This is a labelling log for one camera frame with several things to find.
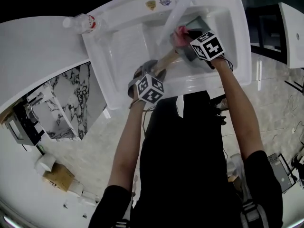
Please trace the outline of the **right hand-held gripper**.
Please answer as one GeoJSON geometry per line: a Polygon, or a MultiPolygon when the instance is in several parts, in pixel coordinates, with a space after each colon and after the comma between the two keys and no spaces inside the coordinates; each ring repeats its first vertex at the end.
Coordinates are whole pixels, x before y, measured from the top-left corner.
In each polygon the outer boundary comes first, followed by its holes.
{"type": "Polygon", "coordinates": [[[190,46],[197,58],[208,62],[210,68],[214,69],[210,62],[225,53],[224,46],[216,33],[213,30],[202,32],[198,29],[191,29],[188,31],[188,36],[192,39],[190,46]]]}

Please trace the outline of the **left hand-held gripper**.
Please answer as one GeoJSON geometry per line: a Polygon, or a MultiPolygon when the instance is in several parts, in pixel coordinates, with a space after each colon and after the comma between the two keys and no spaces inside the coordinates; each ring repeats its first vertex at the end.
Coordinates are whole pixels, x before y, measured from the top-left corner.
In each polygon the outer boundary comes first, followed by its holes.
{"type": "Polygon", "coordinates": [[[166,69],[155,73],[158,60],[149,60],[141,65],[134,73],[133,79],[128,84],[128,96],[134,99],[136,93],[139,100],[146,103],[156,104],[164,96],[163,81],[166,69]]]}

